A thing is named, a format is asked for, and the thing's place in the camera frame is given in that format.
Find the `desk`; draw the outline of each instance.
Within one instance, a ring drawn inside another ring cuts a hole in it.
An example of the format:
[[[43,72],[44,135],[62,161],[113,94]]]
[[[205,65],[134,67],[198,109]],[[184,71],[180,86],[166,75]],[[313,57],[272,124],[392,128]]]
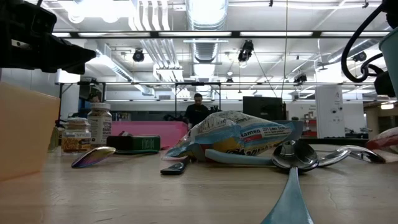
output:
[[[75,156],[51,153],[43,172],[0,183],[0,223],[257,224],[287,180],[272,167],[220,164],[162,177],[160,169],[173,164],[163,154],[114,155],[71,169]],[[316,224],[398,222],[398,164],[349,157],[299,178]]]

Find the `glass jar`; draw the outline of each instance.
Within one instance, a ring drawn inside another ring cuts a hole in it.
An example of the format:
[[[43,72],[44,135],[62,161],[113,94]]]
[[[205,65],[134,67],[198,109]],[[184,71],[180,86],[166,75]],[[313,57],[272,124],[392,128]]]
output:
[[[106,138],[111,135],[112,115],[109,103],[91,103],[88,122],[91,124],[91,147],[106,146]]]
[[[90,124],[86,118],[68,118],[62,134],[62,151],[66,153],[86,152],[91,149]]]

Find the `cardboard box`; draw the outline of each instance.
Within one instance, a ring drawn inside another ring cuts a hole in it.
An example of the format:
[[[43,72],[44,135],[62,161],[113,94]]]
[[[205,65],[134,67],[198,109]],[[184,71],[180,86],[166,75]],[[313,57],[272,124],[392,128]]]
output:
[[[59,105],[59,98],[0,83],[0,181],[41,170]]]

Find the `black shirt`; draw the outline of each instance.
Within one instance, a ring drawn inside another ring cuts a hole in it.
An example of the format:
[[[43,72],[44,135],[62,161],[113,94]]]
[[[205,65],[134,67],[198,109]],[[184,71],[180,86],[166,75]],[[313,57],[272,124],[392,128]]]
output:
[[[185,117],[188,118],[192,127],[201,123],[209,115],[209,109],[204,105],[189,105],[185,112]]]

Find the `person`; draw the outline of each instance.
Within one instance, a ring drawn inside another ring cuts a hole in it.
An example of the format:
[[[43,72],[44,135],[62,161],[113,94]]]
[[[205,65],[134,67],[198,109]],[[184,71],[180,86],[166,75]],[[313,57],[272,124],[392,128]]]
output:
[[[189,105],[185,112],[185,117],[188,118],[191,128],[201,123],[209,115],[209,109],[201,103],[203,100],[202,95],[196,93],[193,98],[195,99],[195,104]]]

